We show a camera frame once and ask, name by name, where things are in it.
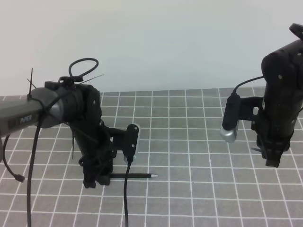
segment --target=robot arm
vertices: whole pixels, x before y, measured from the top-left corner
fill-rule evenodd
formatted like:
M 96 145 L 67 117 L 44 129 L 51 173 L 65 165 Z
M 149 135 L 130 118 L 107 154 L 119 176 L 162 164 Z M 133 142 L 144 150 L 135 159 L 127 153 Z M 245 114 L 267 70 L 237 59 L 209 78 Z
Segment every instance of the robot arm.
M 266 166 L 272 167 L 278 167 L 283 152 L 289 150 L 303 103 L 303 26 L 292 24 L 290 30 L 300 39 L 262 61 L 264 97 L 240 98 L 234 91 L 227 99 L 220 132 L 225 141 L 234 142 L 238 120 L 251 121 Z

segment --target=black cable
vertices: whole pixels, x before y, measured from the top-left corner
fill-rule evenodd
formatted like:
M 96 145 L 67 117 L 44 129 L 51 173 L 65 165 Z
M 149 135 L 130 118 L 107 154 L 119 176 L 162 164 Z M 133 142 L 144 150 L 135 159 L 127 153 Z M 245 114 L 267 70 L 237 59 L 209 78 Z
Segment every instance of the black cable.
M 71 68 L 72 68 L 75 64 L 77 64 L 77 63 L 79 63 L 79 62 L 82 62 L 82 61 L 94 61 L 94 62 L 96 63 L 96 65 L 95 65 L 93 68 L 91 68 L 90 70 L 88 70 L 88 71 L 86 71 L 86 72 L 80 74 L 78 77 L 84 77 L 85 75 L 87 75 L 87 74 L 91 73 L 92 71 L 94 71 L 94 70 L 98 67 L 98 65 L 99 65 L 98 60 L 97 60 L 97 59 L 94 59 L 94 58 L 82 58 L 82 59 L 76 60 L 76 61 L 74 61 L 74 62 L 69 66 L 69 68 L 68 68 L 68 73 L 69 73 L 70 77 L 73 77 L 72 72 L 71 72 Z
M 20 174 L 15 174 L 15 173 L 10 169 L 10 167 L 9 167 L 7 161 L 6 161 L 5 149 L 6 149 L 6 145 L 7 145 L 7 143 L 8 143 L 9 137 L 10 137 L 10 135 L 7 135 L 7 136 L 5 137 L 4 142 L 3 142 L 3 163 L 4 163 L 5 167 L 6 167 L 6 169 L 9 171 L 9 173 L 10 173 L 17 181 L 19 181 L 19 182 L 24 182 L 25 177 L 22 176 L 22 175 L 20 175 Z
M 242 86 L 243 84 L 247 84 L 247 83 L 249 83 L 249 82 L 255 81 L 255 80 L 257 80 L 257 79 L 262 79 L 262 78 L 264 78 L 264 77 L 262 76 L 262 77 L 256 77 L 256 78 L 253 78 L 253 79 L 246 80 L 246 81 L 244 81 L 244 82 L 238 84 L 238 85 L 234 88 L 234 90 L 233 90 L 232 92 L 233 92 L 233 93 L 236 93 L 236 92 L 237 92 L 237 89 L 238 89 L 240 86 Z
M 39 117 L 37 129 L 35 132 L 34 142 L 33 142 L 33 148 L 32 148 L 32 155 L 30 158 L 29 163 L 29 169 L 28 169 L 28 177 L 27 177 L 27 227 L 32 226 L 32 217 L 31 217 L 31 185 L 32 185 L 32 175 L 33 175 L 33 169 L 34 169 L 34 161 L 35 161 L 35 155 L 36 155 L 36 149 L 37 149 L 37 143 L 39 138 L 39 132 L 42 125 L 42 117 Z
M 126 169 L 126 173 L 125 173 L 125 179 L 124 179 L 124 193 L 123 193 L 123 197 L 124 197 L 124 213 L 125 213 L 125 227 L 128 227 L 128 209 L 127 209 L 127 179 L 128 179 L 128 174 L 129 174 L 129 170 L 131 168 L 132 162 L 128 161 L 127 162 L 127 169 Z

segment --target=gray grid surface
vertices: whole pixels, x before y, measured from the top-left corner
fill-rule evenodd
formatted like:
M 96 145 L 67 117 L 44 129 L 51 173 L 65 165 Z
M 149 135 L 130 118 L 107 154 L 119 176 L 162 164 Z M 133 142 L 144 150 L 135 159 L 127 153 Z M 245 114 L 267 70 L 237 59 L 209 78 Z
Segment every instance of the gray grid surface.
M 291 149 L 278 169 L 265 166 L 249 122 L 236 142 L 220 135 L 229 88 L 102 94 L 105 124 L 140 124 L 139 153 L 131 172 L 158 174 L 130 179 L 130 227 L 302 227 L 303 113 Z M 264 88 L 239 88 L 241 96 L 263 96 Z M 24 96 L 2 97 L 1 100 Z M 27 176 L 35 127 L 11 135 L 7 159 Z M 123 227 L 123 179 L 85 189 L 81 157 L 71 131 L 60 125 L 40 132 L 32 182 L 33 227 Z M 123 154 L 114 172 L 125 172 Z M 26 226 L 26 181 L 18 183 L 0 164 L 0 226 Z

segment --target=white backdrop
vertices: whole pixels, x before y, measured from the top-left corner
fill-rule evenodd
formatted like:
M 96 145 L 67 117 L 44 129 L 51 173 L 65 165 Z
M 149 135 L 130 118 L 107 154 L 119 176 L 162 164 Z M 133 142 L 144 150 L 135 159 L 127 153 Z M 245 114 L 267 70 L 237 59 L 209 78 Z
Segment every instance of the white backdrop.
M 100 91 L 234 87 L 296 39 L 302 0 L 2 0 L 0 95 L 67 75 L 94 57 Z M 74 74 L 92 64 L 75 68 Z M 264 85 L 258 81 L 252 85 Z

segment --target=white grid line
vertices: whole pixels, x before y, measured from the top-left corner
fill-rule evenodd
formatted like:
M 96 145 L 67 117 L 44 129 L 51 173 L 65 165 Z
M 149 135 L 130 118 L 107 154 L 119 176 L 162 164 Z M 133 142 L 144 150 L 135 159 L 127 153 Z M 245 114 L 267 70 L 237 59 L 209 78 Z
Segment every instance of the white grid line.
M 14 155 L 14 151 L 15 151 L 17 145 L 18 145 L 18 142 L 19 142 L 19 140 L 20 140 L 20 137 L 21 137 L 21 134 L 22 134 L 22 133 L 23 133 L 23 129 L 21 130 L 21 132 L 20 132 L 20 134 L 19 134 L 19 137 L 18 137 L 18 139 L 17 139 L 17 142 L 16 142 L 16 144 L 15 144 L 15 146 L 14 146 L 13 152 L 11 153 L 11 156 L 9 157 L 8 163 L 10 162 L 11 158 L 12 158 L 13 155 Z M 27 170 L 27 165 L 26 165 L 26 167 L 25 167 L 25 169 L 24 169 L 24 171 L 23 171 L 23 174 L 22 174 L 23 176 L 24 176 L 26 170 Z M 16 198 L 16 194 L 17 194 L 17 192 L 18 192 L 18 190 L 19 190 L 19 188 L 20 188 L 20 185 L 21 185 L 21 183 L 18 184 L 16 193 L 14 194 L 14 197 L 13 197 L 13 199 L 12 199 L 12 201 L 11 201 L 11 204 L 10 204 L 10 207 L 9 207 L 9 210 L 8 210 L 8 213 L 6 214 L 6 217 L 5 217 L 3 226 L 6 225 L 6 222 L 7 222 L 8 217 L 9 217 L 9 213 L 10 213 L 12 207 L 13 207 L 13 204 L 14 204 L 14 201 L 15 201 L 15 198 Z
M 46 173 L 48 164 L 49 164 L 49 162 L 50 162 L 50 160 L 51 160 L 52 152 L 53 152 L 53 149 L 54 149 L 54 147 L 55 147 L 55 145 L 56 145 L 56 138 L 57 138 L 58 135 L 59 135 L 60 129 L 61 129 L 61 128 L 59 128 L 59 130 L 57 131 L 57 135 L 56 135 L 56 137 L 55 137 L 55 141 L 54 141 L 54 143 L 53 143 L 52 150 L 51 150 L 50 155 L 49 155 L 49 157 L 48 157 L 48 160 L 47 160 L 47 163 L 46 163 L 46 165 L 45 165 L 45 169 L 44 169 L 42 178 L 41 178 L 40 183 L 39 183 L 39 186 L 38 186 L 37 194 L 39 194 L 39 192 L 40 192 L 41 185 L 42 185 L 42 182 L 43 182 L 43 180 L 44 180 L 44 176 L 45 176 L 45 173 Z M 35 204 L 36 204 L 36 200 L 37 200 L 37 196 L 35 196 L 33 205 L 32 205 L 32 207 L 31 207 L 31 212 L 33 212 L 33 210 L 34 210 L 34 207 L 35 207 Z
M 24 169 L 24 171 L 23 171 L 23 174 L 22 174 L 23 176 L 24 176 L 25 173 L 26 173 L 27 166 L 28 166 L 28 164 L 29 164 L 29 162 L 30 162 L 30 159 L 31 159 L 31 156 L 29 156 L 29 158 L 28 158 L 28 160 L 27 160 L 26 167 L 25 167 L 25 169 Z M 16 189 L 16 193 L 13 194 L 13 195 L 14 195 L 13 200 L 11 201 L 11 205 L 10 205 L 10 207 L 9 207 L 8 213 L 7 213 L 7 215 L 6 215 L 6 217 L 5 217 L 5 220 L 4 220 L 4 222 L 3 222 L 3 227 L 5 226 L 5 224 L 6 224 L 7 220 L 8 220 L 8 218 L 9 218 L 9 213 L 11 212 L 11 209 L 12 209 L 12 207 L 13 207 L 13 204 L 14 204 L 15 198 L 16 198 L 16 196 L 17 196 L 17 194 L 18 194 L 18 190 L 19 190 L 20 186 L 21 186 L 21 183 L 18 183 L 18 187 L 17 187 L 17 189 Z
M 185 98 L 185 107 L 187 108 L 187 99 Z M 192 222 L 193 227 L 195 227 L 195 219 L 194 219 L 194 201 L 193 201 L 193 187 L 192 187 L 192 178 L 191 178 L 191 168 L 190 168 L 190 153 L 189 153 L 189 134 L 188 134 L 188 120 L 187 120 L 187 111 L 185 111 L 186 115 L 186 128 L 187 128 L 187 153 L 188 153 L 188 168 L 189 168 L 189 181 L 190 181 L 190 198 L 191 198 L 191 213 L 192 213 Z
M 207 129 L 206 129 L 206 141 L 207 141 L 208 159 L 209 159 L 209 166 L 210 166 L 210 175 L 211 175 L 211 179 L 212 179 L 213 194 L 214 194 L 214 199 L 215 199 L 216 195 L 214 193 L 214 177 L 213 177 L 213 171 L 212 171 L 212 161 L 211 161 L 211 158 L 210 158 L 210 149 L 209 149 Z M 214 208 L 215 208 L 215 212 L 216 212 L 216 216 L 217 216 L 217 226 L 219 227 L 218 209 L 217 209 L 217 203 L 216 202 L 214 202 Z
M 1 195 L 8 195 L 8 196 L 12 196 L 15 195 L 14 193 L 1 193 Z M 26 194 L 21 194 L 21 193 L 17 193 L 17 196 L 25 196 Z M 41 196 L 41 197 L 55 197 L 57 196 L 57 194 L 32 194 L 32 196 Z M 80 195 L 60 195 L 60 197 L 80 197 Z M 123 198 L 123 195 L 81 195 L 81 198 L 83 197 L 94 197 L 94 198 Z M 145 199 L 146 196 L 134 196 L 134 195 L 129 195 L 128 198 L 143 198 Z M 152 199 L 168 199 L 168 196 L 148 196 L 148 198 L 152 198 Z M 184 200 L 191 200 L 191 197 L 170 197 L 171 199 L 184 199 Z M 193 199 L 195 200 L 214 200 L 214 201 L 237 201 L 238 199 L 227 199 L 227 198 L 200 198 L 200 197 L 193 197 Z M 284 199 L 280 199 L 280 200 L 269 200 L 269 199 L 239 199 L 239 201 L 268 201 L 268 202 L 301 202 L 303 203 L 303 200 L 284 200 Z
M 147 173 L 150 170 L 150 153 L 151 153 L 151 136 L 152 136 L 152 98 L 151 98 L 151 120 L 150 120 L 150 139 L 148 144 L 148 158 L 147 158 Z M 148 182 L 149 179 L 146 179 L 146 198 L 145 198 L 145 217 L 144 217 L 144 227 L 146 227 L 146 219 L 147 219 L 147 197 L 148 197 Z
M 249 149 L 249 151 L 250 151 L 250 159 L 251 159 L 251 163 L 252 163 L 254 175 L 255 175 L 255 178 L 256 178 L 258 193 L 259 193 L 260 199 L 262 199 L 261 191 L 260 191 L 260 186 L 259 186 L 259 183 L 258 183 L 258 178 L 257 178 L 256 170 L 255 170 L 255 164 L 254 164 L 253 159 L 252 159 L 251 150 L 250 150 L 250 145 L 249 145 L 249 143 L 248 143 L 248 138 L 247 138 L 247 135 L 246 135 L 246 131 L 245 131 L 245 130 L 244 130 L 244 134 L 245 134 L 245 138 L 246 138 L 246 140 L 247 140 L 248 149 Z M 263 214 L 264 214 L 264 217 L 265 217 L 266 227 L 268 227 L 267 217 L 266 217 L 265 208 L 264 208 L 264 204 L 263 204 L 263 201 L 262 201 L 262 200 L 261 200 L 261 206 L 262 206 Z
M 168 109 L 168 122 L 169 122 L 169 126 L 170 126 L 170 113 L 169 113 L 170 109 Z M 168 227 L 170 227 L 170 144 L 169 144 L 169 141 L 170 141 L 170 134 L 169 134 L 169 130 L 168 130 L 168 185 L 169 185 L 169 191 L 168 191 L 168 201 L 169 201 L 169 218 L 168 218 Z
M 99 221 L 100 221 L 100 214 L 101 214 L 101 207 L 102 207 L 102 201 L 103 201 L 103 195 L 104 195 L 104 191 L 105 191 L 105 187 L 104 185 L 102 186 L 102 195 L 101 195 L 101 201 L 100 201 L 100 207 L 99 207 L 99 212 L 98 212 L 98 218 L 97 218 L 97 223 L 96 223 L 96 227 L 98 227 L 99 225 Z
M 219 100 L 220 100 L 221 113 L 222 113 L 222 116 L 223 116 L 224 113 L 223 113 L 223 109 L 222 109 L 221 99 L 219 98 Z M 242 227 L 244 227 L 243 219 L 242 219 L 242 211 L 241 211 L 241 206 L 240 206 L 240 201 L 239 201 L 239 195 L 238 195 L 238 189 L 237 189 L 237 185 L 236 185 L 236 178 L 235 178 L 235 173 L 234 173 L 234 169 L 233 169 L 233 165 L 232 165 L 232 156 L 231 156 L 231 151 L 230 151 L 228 143 L 227 143 L 227 149 L 228 149 L 228 153 L 229 153 L 229 159 L 230 159 L 230 162 L 231 162 L 232 178 L 233 178 L 233 181 L 235 183 L 234 186 L 235 186 L 236 198 L 237 198 L 238 207 L 239 207 L 239 215 L 240 215 L 240 219 L 241 219 L 241 225 L 242 225 Z
M 3 178 L 6 180 L 12 180 L 14 181 L 14 178 Z M 56 178 L 32 178 L 32 180 L 51 180 L 51 181 L 61 181 L 62 179 L 56 179 Z M 83 179 L 64 179 L 65 181 L 83 181 Z M 111 181 L 124 181 L 123 179 L 112 179 Z M 146 182 L 147 180 L 129 180 L 129 182 Z M 168 183 L 168 181 L 161 181 L 161 180 L 156 180 L 156 182 L 164 182 Z M 169 181 L 171 183 L 189 183 L 189 181 Z M 195 181 L 197 183 L 212 183 L 208 181 Z M 245 183 L 238 183 L 238 182 L 214 182 L 214 183 L 220 183 L 220 184 L 253 184 L 256 185 L 257 183 L 250 183 L 250 182 L 245 182 Z M 279 183 L 259 183 L 259 185 L 280 185 Z M 281 183 L 281 185 L 302 185 L 301 183 Z M 14 195 L 14 193 L 1 193 L 1 195 Z
M 276 172 L 276 176 L 278 178 L 278 182 L 279 182 L 280 190 L 281 190 L 281 193 L 282 193 L 283 202 L 285 204 L 286 212 L 287 212 L 288 218 L 290 218 L 288 206 L 287 206 L 287 203 L 286 203 L 286 200 L 285 200 L 284 192 L 283 192 L 282 185 L 281 185 L 281 182 L 280 182 L 280 178 L 279 178 L 279 175 L 278 175 L 278 171 L 277 171 L 276 168 L 275 168 L 275 172 Z
M 120 94 L 121 94 L 121 92 L 119 92 L 118 104 L 117 104 L 117 105 L 119 105 Z M 117 115 L 118 115 L 118 106 L 117 106 L 117 110 L 116 110 L 116 117 L 115 117 L 114 127 L 116 126 Z M 123 210 L 124 210 L 124 200 L 123 200 L 123 202 L 122 202 L 121 223 L 120 223 L 120 226 L 121 226 L 121 227 L 122 227 L 122 223 L 123 223 Z
M 53 214 L 52 214 L 52 217 L 51 217 L 51 221 L 50 221 L 49 227 L 51 227 L 51 226 L 52 226 L 52 223 L 53 223 L 54 212 L 56 211 L 56 208 L 57 208 L 57 205 L 58 205 L 59 196 L 60 196 L 61 189 L 62 189 L 62 186 L 63 186 L 63 182 L 64 182 L 64 179 L 65 179 L 67 167 L 69 166 L 68 163 L 70 162 L 70 158 L 71 158 L 71 152 L 70 152 L 70 155 L 69 155 L 69 157 L 68 157 L 68 159 L 67 159 L 66 168 L 65 168 L 65 170 L 64 170 L 64 174 L 63 174 L 63 177 L 62 177 L 60 189 L 59 189 L 59 192 L 58 192 L 58 195 L 57 195 L 57 198 L 56 198 L 55 207 L 53 208 Z
M 74 222 L 72 224 L 73 227 L 76 224 L 76 219 L 77 219 L 77 215 L 78 215 L 78 212 L 79 212 L 79 206 L 80 206 L 80 201 L 81 201 L 81 197 L 82 197 L 83 187 L 84 187 L 84 185 L 82 184 L 80 196 L 79 196 L 79 199 L 78 199 L 77 209 L 76 209 L 76 213 L 75 213 L 75 217 L 74 217 Z
M 26 213 L 24 210 L 14 210 L 11 211 L 13 213 Z M 37 214 L 51 214 L 50 211 L 33 211 L 33 213 Z M 76 214 L 75 212 L 55 212 L 55 214 Z M 89 213 L 89 212 L 82 212 L 81 214 L 90 214 L 90 215 L 97 215 L 98 213 Z M 102 215 L 119 215 L 118 213 L 101 213 Z M 144 216 L 145 214 L 129 214 L 129 216 Z M 168 214 L 147 214 L 147 216 L 154 216 L 154 217 L 169 217 Z M 171 214 L 171 217 L 188 217 L 191 218 L 191 215 L 176 215 Z M 201 216 L 201 215 L 194 215 L 195 218 L 217 218 L 216 216 Z M 237 216 L 218 216 L 218 218 L 232 218 L 232 219 L 240 219 Z M 243 217 L 243 219 L 265 219 L 264 217 Z M 271 220 L 303 220 L 303 218 L 267 218 Z

